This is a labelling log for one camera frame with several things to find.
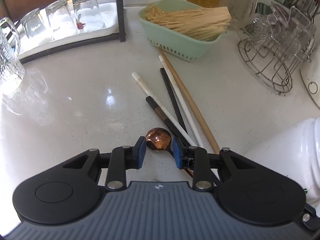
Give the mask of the white chopstick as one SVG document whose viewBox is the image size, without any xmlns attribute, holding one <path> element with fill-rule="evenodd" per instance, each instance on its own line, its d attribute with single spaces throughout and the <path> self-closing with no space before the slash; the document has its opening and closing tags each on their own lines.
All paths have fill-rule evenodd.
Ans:
<svg viewBox="0 0 320 240">
<path fill-rule="evenodd" d="M 187 139 L 191 146 L 197 146 L 197 143 L 191 139 L 191 137 L 187 134 L 187 132 L 180 126 L 178 121 L 170 114 L 170 112 L 162 105 L 162 103 L 157 99 L 157 97 L 153 94 L 153 92 L 148 88 L 146 83 L 142 80 L 142 78 L 136 73 L 132 73 L 133 79 L 140 86 L 140 88 L 145 92 L 147 96 L 151 96 L 153 100 L 161 107 L 163 112 L 168 116 L 168 118 L 174 123 L 174 125 L 179 129 L 179 131 L 184 135 L 185 139 Z"/>
<path fill-rule="evenodd" d="M 181 107 L 183 109 L 183 112 L 184 112 L 184 114 L 185 114 L 185 116 L 186 116 L 186 118 L 187 118 L 187 120 L 189 122 L 191 130 L 192 130 L 193 134 L 195 135 L 195 138 L 196 138 L 196 141 L 197 141 L 197 145 L 202 147 L 202 148 L 204 148 L 204 144 L 203 144 L 203 142 L 201 140 L 201 137 L 200 137 L 200 134 L 199 134 L 199 132 L 198 132 L 198 130 L 196 128 L 195 122 L 193 121 L 193 119 L 191 117 L 191 114 L 189 112 L 187 104 L 185 103 L 185 100 L 184 100 L 184 98 L 182 96 L 182 93 L 181 93 L 181 91 L 180 91 L 180 89 L 179 89 L 179 87 L 177 85 L 177 82 L 175 81 L 175 79 L 173 77 L 173 74 L 172 74 L 171 70 L 169 69 L 167 63 L 165 62 L 164 57 L 162 55 L 159 55 L 158 57 L 159 57 L 159 60 L 161 61 L 161 64 L 164 67 L 164 69 L 165 69 L 165 71 L 166 71 L 166 73 L 168 75 L 168 78 L 169 78 L 169 80 L 171 82 L 171 85 L 172 85 L 174 91 L 175 91 L 175 94 L 177 95 L 177 98 L 178 98 L 178 100 L 180 102 L 180 105 L 181 105 Z"/>
</svg>

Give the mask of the white rack drip tray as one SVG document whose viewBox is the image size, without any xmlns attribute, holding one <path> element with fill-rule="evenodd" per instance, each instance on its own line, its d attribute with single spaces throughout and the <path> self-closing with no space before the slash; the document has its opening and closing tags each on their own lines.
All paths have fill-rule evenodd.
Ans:
<svg viewBox="0 0 320 240">
<path fill-rule="evenodd" d="M 28 38 L 24 33 L 20 34 L 21 49 L 19 53 L 19 60 L 26 57 L 36 55 L 45 50 L 57 48 L 65 44 L 71 44 L 78 41 L 90 40 L 96 37 L 108 36 L 119 31 L 118 14 L 116 0 L 98 0 L 99 9 L 104 21 L 105 27 L 101 30 L 84 32 L 78 30 L 73 34 L 69 34 L 70 27 L 54 34 L 49 30 L 39 35 Z"/>
</svg>

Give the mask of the textured glass jug behind rack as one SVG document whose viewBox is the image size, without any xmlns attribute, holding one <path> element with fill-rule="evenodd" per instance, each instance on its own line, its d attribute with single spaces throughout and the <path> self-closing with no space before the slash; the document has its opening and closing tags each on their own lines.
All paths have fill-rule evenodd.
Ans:
<svg viewBox="0 0 320 240">
<path fill-rule="evenodd" d="M 232 17 L 229 28 L 239 30 L 251 21 L 257 7 L 257 0 L 220 0 L 219 6 L 228 8 Z"/>
</svg>

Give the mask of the bundle of dry noodles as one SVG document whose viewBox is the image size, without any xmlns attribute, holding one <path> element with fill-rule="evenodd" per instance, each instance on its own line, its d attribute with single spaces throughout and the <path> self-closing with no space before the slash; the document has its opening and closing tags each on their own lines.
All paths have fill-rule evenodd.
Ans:
<svg viewBox="0 0 320 240">
<path fill-rule="evenodd" d="M 226 32 L 232 17 L 227 7 L 165 12 L 150 5 L 144 19 L 195 40 L 213 41 Z"/>
</svg>

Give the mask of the copper small spoon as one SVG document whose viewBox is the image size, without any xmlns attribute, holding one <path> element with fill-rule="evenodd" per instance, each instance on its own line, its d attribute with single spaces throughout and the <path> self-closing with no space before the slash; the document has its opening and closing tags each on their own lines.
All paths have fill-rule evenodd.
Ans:
<svg viewBox="0 0 320 240">
<path fill-rule="evenodd" d="M 171 149 L 172 137 L 171 134 L 164 128 L 156 127 L 148 131 L 146 134 L 146 145 L 153 151 L 167 151 L 175 159 L 174 153 Z M 193 178 L 193 167 L 194 160 L 189 156 L 181 157 L 181 162 L 185 166 L 185 172 Z"/>
</svg>

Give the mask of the white ceramic mug jar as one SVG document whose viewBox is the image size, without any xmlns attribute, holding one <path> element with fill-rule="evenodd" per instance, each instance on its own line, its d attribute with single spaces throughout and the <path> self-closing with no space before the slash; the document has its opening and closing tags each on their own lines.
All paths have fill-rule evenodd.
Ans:
<svg viewBox="0 0 320 240">
<path fill-rule="evenodd" d="M 244 156 L 296 181 L 319 203 L 319 118 L 306 119 L 253 146 Z"/>
</svg>

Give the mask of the upturned glass tumbler middle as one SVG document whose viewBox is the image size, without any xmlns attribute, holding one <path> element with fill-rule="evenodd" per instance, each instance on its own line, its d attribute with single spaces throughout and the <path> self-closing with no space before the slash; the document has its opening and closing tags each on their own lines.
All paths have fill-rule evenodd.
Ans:
<svg viewBox="0 0 320 240">
<path fill-rule="evenodd" d="M 67 7 L 67 0 L 57 0 L 49 4 L 45 11 L 54 40 L 77 34 L 77 29 Z"/>
</svg>

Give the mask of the textured glass pitcher left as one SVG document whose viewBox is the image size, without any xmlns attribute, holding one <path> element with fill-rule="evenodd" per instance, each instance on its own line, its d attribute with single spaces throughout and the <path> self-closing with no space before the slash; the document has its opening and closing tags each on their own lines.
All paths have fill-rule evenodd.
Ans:
<svg viewBox="0 0 320 240">
<path fill-rule="evenodd" d="M 12 33 L 15 41 L 15 48 L 13 49 L 2 31 L 3 25 L 7 25 Z M 20 53 L 21 41 L 19 33 L 8 17 L 1 19 L 1 93 L 11 94 L 21 84 L 25 70 L 20 60 L 18 59 Z"/>
</svg>

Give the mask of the wooden chopstick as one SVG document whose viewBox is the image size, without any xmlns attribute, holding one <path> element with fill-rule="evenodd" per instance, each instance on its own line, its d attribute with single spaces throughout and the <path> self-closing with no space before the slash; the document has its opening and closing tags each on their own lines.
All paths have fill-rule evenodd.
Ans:
<svg viewBox="0 0 320 240">
<path fill-rule="evenodd" d="M 194 102 L 193 98 L 191 97 L 189 91 L 187 90 L 186 86 L 184 85 L 183 81 L 179 77 L 178 73 L 176 72 L 176 70 L 174 69 L 174 67 L 170 63 L 170 61 L 168 60 L 167 56 L 164 54 L 163 50 L 161 50 L 161 48 L 158 48 L 158 50 L 159 50 L 160 55 L 163 56 L 164 61 L 166 62 L 167 66 L 169 67 L 179 89 L 182 91 L 182 93 L 184 95 L 184 98 L 187 100 L 187 102 L 189 103 L 189 106 L 191 107 L 193 113 L 195 114 L 195 116 L 196 116 L 204 134 L 206 135 L 214 153 L 220 154 L 220 147 L 218 146 L 216 139 L 214 138 L 210 128 L 208 127 L 204 117 L 202 116 L 199 108 L 197 107 L 196 103 Z"/>
</svg>

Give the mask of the upturned glass tumbler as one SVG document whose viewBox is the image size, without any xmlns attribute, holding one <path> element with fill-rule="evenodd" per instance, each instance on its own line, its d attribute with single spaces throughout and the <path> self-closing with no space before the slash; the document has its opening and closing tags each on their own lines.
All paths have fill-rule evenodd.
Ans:
<svg viewBox="0 0 320 240">
<path fill-rule="evenodd" d="M 52 39 L 50 30 L 46 27 L 40 14 L 40 9 L 36 8 L 21 18 L 24 32 L 36 46 L 48 43 Z"/>
<path fill-rule="evenodd" d="M 90 32 L 105 27 L 97 0 L 72 0 L 76 26 L 80 31 Z"/>
<path fill-rule="evenodd" d="M 45 11 L 54 40 L 77 34 L 77 29 L 67 7 L 67 0 L 57 0 L 49 4 Z"/>
</svg>

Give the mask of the black dish rack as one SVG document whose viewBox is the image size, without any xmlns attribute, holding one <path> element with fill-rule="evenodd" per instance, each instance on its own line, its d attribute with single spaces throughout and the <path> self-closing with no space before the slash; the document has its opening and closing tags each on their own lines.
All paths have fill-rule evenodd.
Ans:
<svg viewBox="0 0 320 240">
<path fill-rule="evenodd" d="M 1 34 L 5 34 L 5 30 L 9 31 L 5 40 L 14 41 L 15 47 L 12 52 L 21 63 L 89 44 L 113 40 L 125 42 L 123 0 L 101 4 L 100 11 L 104 23 L 100 29 L 93 22 L 83 23 L 83 28 L 77 28 L 80 15 L 69 10 L 67 14 L 57 17 L 55 23 L 58 28 L 53 31 L 47 15 L 44 14 L 44 10 L 41 10 L 38 13 L 40 17 L 38 26 L 44 27 L 44 30 L 33 38 L 27 38 L 26 33 L 20 35 L 17 27 L 8 18 L 1 19 Z"/>
</svg>

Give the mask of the upturned glass tumbler left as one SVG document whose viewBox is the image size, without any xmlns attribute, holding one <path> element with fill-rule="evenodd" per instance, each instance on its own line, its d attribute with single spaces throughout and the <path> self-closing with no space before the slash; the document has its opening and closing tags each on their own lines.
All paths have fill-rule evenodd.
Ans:
<svg viewBox="0 0 320 240">
<path fill-rule="evenodd" d="M 48 43 L 52 39 L 50 30 L 46 27 L 40 14 L 40 9 L 36 8 L 21 18 L 24 32 L 36 46 Z"/>
</svg>

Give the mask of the green plastic basket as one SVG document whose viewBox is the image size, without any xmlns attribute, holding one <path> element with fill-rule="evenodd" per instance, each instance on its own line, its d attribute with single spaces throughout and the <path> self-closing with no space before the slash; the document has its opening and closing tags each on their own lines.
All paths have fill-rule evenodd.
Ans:
<svg viewBox="0 0 320 240">
<path fill-rule="evenodd" d="M 199 9 L 200 6 L 183 0 L 160 0 L 154 3 L 164 12 Z M 148 42 L 180 59 L 193 62 L 203 57 L 225 33 L 216 35 L 210 41 L 200 41 L 176 31 L 154 24 L 146 19 L 147 8 L 139 11 L 138 18 L 142 23 Z"/>
</svg>

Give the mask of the black chopstick brown band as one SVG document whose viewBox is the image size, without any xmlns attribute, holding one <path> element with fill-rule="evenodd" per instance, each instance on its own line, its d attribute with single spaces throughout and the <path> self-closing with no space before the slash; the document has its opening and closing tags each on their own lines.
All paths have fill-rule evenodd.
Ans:
<svg viewBox="0 0 320 240">
<path fill-rule="evenodd" d="M 179 131 L 179 129 L 174 125 L 174 123 L 168 118 L 168 116 L 163 112 L 161 107 L 153 100 L 151 96 L 147 96 L 145 98 L 146 102 L 149 106 L 154 110 L 154 112 L 158 115 L 158 117 L 163 121 L 163 123 L 167 126 L 171 133 L 175 136 L 179 137 L 181 142 L 185 146 L 190 146 L 190 143 L 187 139 L 185 139 L 184 135 Z"/>
</svg>

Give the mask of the black chopstick plain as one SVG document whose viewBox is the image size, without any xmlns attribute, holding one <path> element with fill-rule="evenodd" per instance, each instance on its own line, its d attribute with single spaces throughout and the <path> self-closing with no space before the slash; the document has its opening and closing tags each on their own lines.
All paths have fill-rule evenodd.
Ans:
<svg viewBox="0 0 320 240">
<path fill-rule="evenodd" d="M 172 106 L 174 108 L 178 123 L 187 132 L 187 129 L 186 129 L 184 120 L 182 118 L 181 111 L 180 111 L 180 108 L 178 106 L 177 100 L 175 98 L 175 94 L 174 94 L 173 88 L 171 86 L 171 83 L 170 83 L 169 77 L 167 75 L 167 72 L 165 71 L 164 68 L 160 68 L 160 72 L 161 72 L 164 84 L 165 84 L 165 86 L 167 88 L 167 91 L 168 91 L 168 94 L 169 94 L 169 98 L 170 98 Z"/>
</svg>

